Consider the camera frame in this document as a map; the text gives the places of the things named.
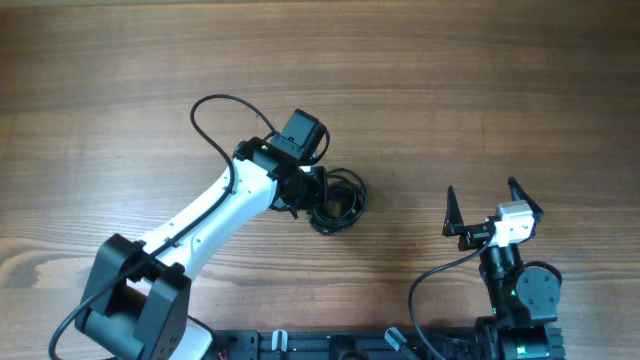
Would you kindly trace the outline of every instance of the brown background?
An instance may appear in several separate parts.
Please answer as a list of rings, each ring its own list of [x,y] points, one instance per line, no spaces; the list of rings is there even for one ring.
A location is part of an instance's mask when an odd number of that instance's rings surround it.
[[[461,256],[516,176],[546,210],[525,260],[565,275],[570,359],[640,353],[640,7],[622,1],[241,3],[0,12],[0,358],[42,359],[98,246],[180,211],[223,170],[188,111],[241,96],[330,129],[322,164],[370,189],[321,237],[266,213],[215,255],[191,315],[216,329],[408,327],[411,281]],[[203,127],[231,152],[267,128],[229,102]],[[477,262],[417,294],[424,324],[490,314]],[[106,355],[75,330],[65,358]]]

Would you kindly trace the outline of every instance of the machine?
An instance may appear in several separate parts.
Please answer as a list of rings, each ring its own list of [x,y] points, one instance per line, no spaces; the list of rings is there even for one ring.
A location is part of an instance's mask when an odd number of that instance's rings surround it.
[[[248,106],[271,132],[241,142],[229,158],[195,121],[198,106],[212,99]],[[416,279],[409,292],[415,332],[221,331],[189,317],[192,281],[254,216],[273,209],[297,218],[298,211],[307,211],[315,230],[335,235],[358,221],[368,200],[364,182],[352,171],[313,166],[329,146],[329,132],[302,110],[278,132],[246,101],[211,95],[193,106],[191,122],[225,159],[227,169],[162,226],[136,241],[115,234],[100,247],[81,304],[52,336],[51,359],[60,359],[56,345],[72,322],[125,360],[564,359],[561,331],[550,326],[558,316],[562,277],[546,263],[520,258],[518,245],[535,236],[543,211],[513,178],[508,182],[512,201],[499,204],[494,216],[477,225],[464,224],[449,188],[443,235],[458,236],[459,250],[473,252]],[[323,137],[326,146],[314,156]],[[493,315],[478,318],[473,328],[423,329],[413,311],[418,284],[478,256]],[[151,283],[149,294],[128,286],[127,279]]]

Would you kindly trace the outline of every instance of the wood grain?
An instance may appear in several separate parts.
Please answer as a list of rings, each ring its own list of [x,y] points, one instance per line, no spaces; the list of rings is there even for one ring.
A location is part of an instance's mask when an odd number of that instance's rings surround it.
[[[546,210],[526,260],[566,277],[570,359],[640,353],[640,7],[587,1],[267,2],[0,12],[0,358],[42,359],[98,246],[180,211],[223,170],[188,111],[241,96],[281,127],[331,130],[323,165],[370,189],[355,228],[321,237],[266,213],[194,284],[217,329],[409,326],[422,271],[460,255],[440,236],[446,188],[465,219],[516,176]],[[266,133],[239,105],[198,112],[227,151]],[[490,312],[477,263],[417,295],[431,325]],[[106,355],[66,334],[64,358]]]

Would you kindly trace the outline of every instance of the wooden floor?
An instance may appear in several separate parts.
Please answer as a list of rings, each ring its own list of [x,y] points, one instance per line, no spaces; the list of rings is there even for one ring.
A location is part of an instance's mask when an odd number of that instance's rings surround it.
[[[241,96],[276,124],[331,131],[321,162],[360,174],[362,221],[322,237],[250,221],[205,267],[191,315],[215,329],[410,326],[411,281],[462,256],[468,223],[516,176],[546,215],[525,260],[565,276],[569,359],[640,354],[640,6],[582,1],[266,2],[0,13],[0,358],[43,359],[114,232],[135,239],[223,161],[188,112]],[[198,117],[227,152],[267,128],[240,105]],[[477,261],[418,291],[426,325],[491,312]],[[106,355],[69,331],[69,359]]]

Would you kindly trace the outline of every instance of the wooden surface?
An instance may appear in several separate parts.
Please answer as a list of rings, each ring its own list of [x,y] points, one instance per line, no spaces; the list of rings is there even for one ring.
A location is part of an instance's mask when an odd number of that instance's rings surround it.
[[[624,2],[300,2],[0,13],[0,358],[43,359],[98,246],[135,239],[223,170],[188,111],[241,96],[331,131],[322,164],[370,191],[355,228],[321,237],[266,213],[205,267],[191,315],[216,329],[408,327],[449,184],[468,223],[516,176],[545,209],[525,260],[565,276],[570,359],[640,353],[640,7]],[[266,133],[249,110],[198,113],[229,153]],[[490,314],[472,262],[418,291],[426,325]],[[64,358],[106,355],[75,330]]]

